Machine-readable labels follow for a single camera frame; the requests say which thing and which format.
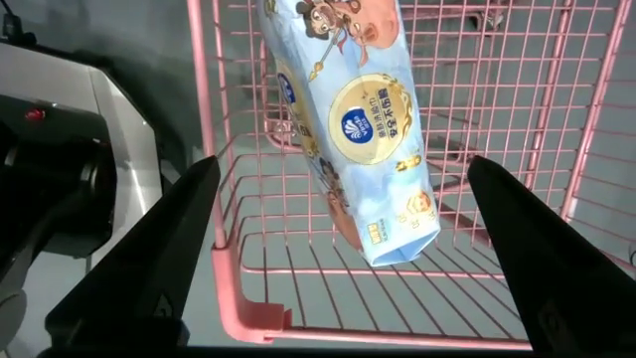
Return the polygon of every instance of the chinese characters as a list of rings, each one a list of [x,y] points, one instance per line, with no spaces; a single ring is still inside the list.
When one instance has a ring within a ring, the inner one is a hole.
[[[369,106],[378,129],[380,138],[393,139],[398,135],[398,122],[394,115],[391,98],[387,89],[379,89],[376,95],[370,96]]]

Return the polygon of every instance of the blue packaging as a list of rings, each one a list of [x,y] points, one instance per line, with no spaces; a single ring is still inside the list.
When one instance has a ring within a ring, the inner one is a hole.
[[[263,0],[261,31],[311,172],[373,267],[439,233],[396,0]]]

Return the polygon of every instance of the red light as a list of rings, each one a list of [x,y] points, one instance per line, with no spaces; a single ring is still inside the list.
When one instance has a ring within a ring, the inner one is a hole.
[[[38,108],[29,109],[24,115],[25,119],[27,119],[28,121],[35,122],[43,121],[46,116],[47,113],[43,109]]]

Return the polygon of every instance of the black cable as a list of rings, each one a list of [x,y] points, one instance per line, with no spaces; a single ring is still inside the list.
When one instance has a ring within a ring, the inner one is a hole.
[[[9,7],[9,5],[7,4],[6,0],[0,0],[0,3],[2,3],[2,6],[4,7],[4,9],[7,11],[7,14],[13,16],[13,11],[11,11],[11,8]]]

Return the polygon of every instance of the wire mesh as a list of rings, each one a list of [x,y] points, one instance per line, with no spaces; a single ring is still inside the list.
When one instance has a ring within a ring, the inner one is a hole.
[[[421,260],[374,269],[312,183],[255,3],[212,1],[203,23],[189,1],[204,145],[228,173],[213,264],[232,337],[529,348],[467,185],[475,155],[633,272],[631,1],[400,1],[442,232]]]

